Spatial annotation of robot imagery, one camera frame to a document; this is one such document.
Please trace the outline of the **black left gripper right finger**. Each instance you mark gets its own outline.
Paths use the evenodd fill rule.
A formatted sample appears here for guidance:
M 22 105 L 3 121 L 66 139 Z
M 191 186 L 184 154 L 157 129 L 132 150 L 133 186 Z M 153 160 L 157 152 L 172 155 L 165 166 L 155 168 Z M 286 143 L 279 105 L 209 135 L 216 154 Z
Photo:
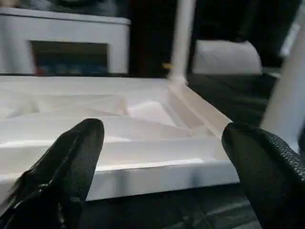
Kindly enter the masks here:
M 223 148 L 264 229 L 305 227 L 305 163 L 280 137 L 259 127 L 229 123 Z

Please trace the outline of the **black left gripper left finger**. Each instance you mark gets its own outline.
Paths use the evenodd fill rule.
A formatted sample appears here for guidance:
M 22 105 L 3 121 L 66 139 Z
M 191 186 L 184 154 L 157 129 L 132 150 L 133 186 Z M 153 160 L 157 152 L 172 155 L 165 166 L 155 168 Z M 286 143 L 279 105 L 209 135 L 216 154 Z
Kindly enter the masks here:
M 62 133 L 13 183 L 0 205 L 1 228 L 78 228 L 104 135 L 96 118 Z

